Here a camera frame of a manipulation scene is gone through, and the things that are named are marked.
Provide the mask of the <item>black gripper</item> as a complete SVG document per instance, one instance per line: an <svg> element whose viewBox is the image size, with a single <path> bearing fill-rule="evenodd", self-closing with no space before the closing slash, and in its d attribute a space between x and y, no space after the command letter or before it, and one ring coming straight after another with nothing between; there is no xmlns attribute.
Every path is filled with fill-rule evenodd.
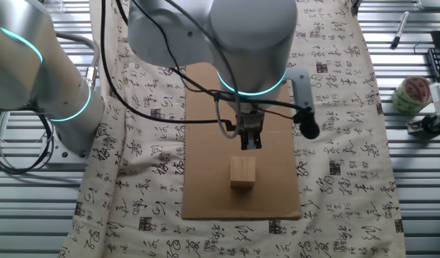
<svg viewBox="0 0 440 258"><path fill-rule="evenodd" d="M253 132L254 146L256 149L262 147L260 133L263 131L264 126L263 112L258 113L240 113L237 119L237 125L239 126L239 134L241 136L241 149L247 150L249 146L248 132Z"/></svg>

